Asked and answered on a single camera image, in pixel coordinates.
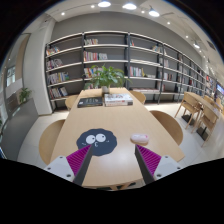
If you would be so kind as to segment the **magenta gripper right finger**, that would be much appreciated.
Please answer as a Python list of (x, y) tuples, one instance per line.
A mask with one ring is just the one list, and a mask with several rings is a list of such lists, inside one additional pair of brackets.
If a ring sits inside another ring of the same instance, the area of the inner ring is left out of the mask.
[(170, 156), (160, 156), (141, 145), (135, 145), (135, 156), (146, 184), (182, 169), (181, 165)]

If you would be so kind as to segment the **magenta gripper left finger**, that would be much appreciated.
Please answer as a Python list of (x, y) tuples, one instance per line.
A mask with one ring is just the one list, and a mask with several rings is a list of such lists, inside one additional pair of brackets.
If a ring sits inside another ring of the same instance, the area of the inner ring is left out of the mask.
[(91, 157), (92, 146), (87, 145), (67, 157), (57, 157), (49, 165), (47, 165), (44, 170), (81, 186), (84, 181)]

